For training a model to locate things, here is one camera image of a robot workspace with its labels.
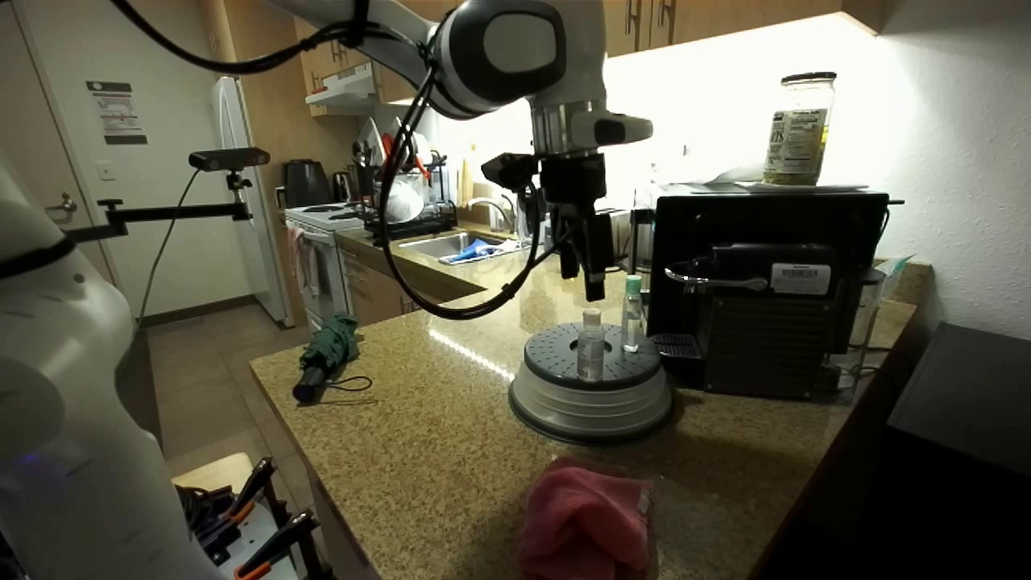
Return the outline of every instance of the kitchen counter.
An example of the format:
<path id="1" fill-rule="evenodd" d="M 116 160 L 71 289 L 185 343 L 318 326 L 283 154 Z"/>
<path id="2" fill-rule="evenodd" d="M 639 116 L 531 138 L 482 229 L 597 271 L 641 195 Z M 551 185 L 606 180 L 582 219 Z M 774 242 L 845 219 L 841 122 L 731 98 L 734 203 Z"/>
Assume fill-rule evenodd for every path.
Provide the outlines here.
<path id="1" fill-rule="evenodd" d="M 511 261 L 424 269 L 501 284 Z M 362 359 L 349 376 L 366 375 L 375 387 L 363 395 L 329 391 L 318 405 L 299 410 L 291 396 L 299 348 L 256 359 L 252 370 L 333 508 L 388 580 L 518 576 L 521 504 L 554 459 L 651 483 L 653 576 L 754 575 L 865 391 L 841 404 L 678 391 L 678 418 L 645 441 L 560 446 L 508 412 L 506 387 L 521 344 L 581 314 L 581 281 L 560 281 L 558 264 L 546 264 L 493 317 L 447 323 L 414 314 L 362 329 Z M 618 301 L 606 301 L 606 323 L 615 314 Z M 895 344 L 911 314 L 891 301 L 874 344 Z"/>

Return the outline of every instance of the black coffee machine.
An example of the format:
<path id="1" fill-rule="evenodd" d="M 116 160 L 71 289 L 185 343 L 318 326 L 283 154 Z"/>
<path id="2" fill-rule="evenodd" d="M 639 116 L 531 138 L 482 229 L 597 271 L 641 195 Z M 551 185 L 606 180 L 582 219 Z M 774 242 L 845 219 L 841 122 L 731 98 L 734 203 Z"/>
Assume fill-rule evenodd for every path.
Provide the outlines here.
<path id="1" fill-rule="evenodd" d="M 649 337 L 680 383 L 812 400 L 839 391 L 887 195 L 660 197 Z"/>

